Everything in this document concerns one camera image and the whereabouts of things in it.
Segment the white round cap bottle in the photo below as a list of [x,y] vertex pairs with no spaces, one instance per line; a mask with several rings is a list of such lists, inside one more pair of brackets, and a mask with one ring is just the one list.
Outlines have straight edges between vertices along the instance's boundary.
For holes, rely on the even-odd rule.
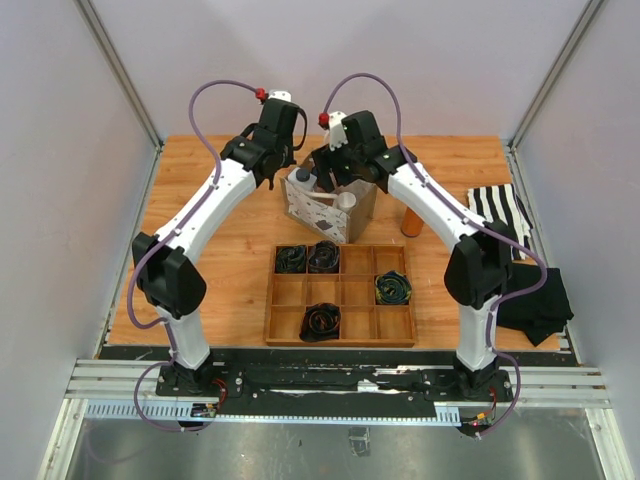
[[357,205],[357,197],[351,192],[342,192],[335,199],[335,207],[350,212]]

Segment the white bottle black cap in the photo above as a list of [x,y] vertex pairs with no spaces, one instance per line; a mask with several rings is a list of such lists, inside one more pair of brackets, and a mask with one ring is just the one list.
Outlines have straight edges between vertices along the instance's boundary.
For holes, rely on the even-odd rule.
[[317,184],[317,177],[307,168],[296,167],[288,174],[287,181],[299,189],[313,191]]

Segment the blue pump bottle orange base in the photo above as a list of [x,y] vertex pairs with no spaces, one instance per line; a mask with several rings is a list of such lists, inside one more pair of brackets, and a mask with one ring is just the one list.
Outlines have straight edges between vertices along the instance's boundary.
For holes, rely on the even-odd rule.
[[423,226],[423,220],[407,207],[401,223],[401,233],[408,238],[415,238],[421,234]]

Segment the black white striped cloth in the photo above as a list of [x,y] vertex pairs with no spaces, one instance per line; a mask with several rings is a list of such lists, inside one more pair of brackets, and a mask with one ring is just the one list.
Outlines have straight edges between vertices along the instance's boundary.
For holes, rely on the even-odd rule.
[[533,225],[511,183],[471,188],[467,200],[470,210],[489,222],[501,220],[520,245],[531,248]]

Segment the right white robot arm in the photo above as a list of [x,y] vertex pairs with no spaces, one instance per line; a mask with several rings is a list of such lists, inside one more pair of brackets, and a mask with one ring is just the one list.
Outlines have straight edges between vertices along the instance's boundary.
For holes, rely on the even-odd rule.
[[403,202],[448,249],[444,284],[459,307],[453,387],[466,400],[488,394],[498,371],[492,309],[512,273],[505,224],[488,222],[464,207],[403,143],[388,146],[370,111],[322,112],[318,123],[326,143],[312,158],[322,178],[376,185]]

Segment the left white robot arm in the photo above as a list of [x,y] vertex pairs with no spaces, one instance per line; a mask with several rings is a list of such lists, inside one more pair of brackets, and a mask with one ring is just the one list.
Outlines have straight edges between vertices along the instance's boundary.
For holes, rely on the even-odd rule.
[[185,206],[155,234],[139,233],[132,243],[127,313],[135,314],[134,292],[140,290],[169,338],[170,359],[164,368],[178,374],[192,395],[207,393],[214,383],[199,311],[207,285],[198,260],[230,213],[263,182],[272,183],[279,170],[294,164],[300,148],[294,127],[305,117],[289,92],[267,93],[259,120],[225,145],[220,164]]

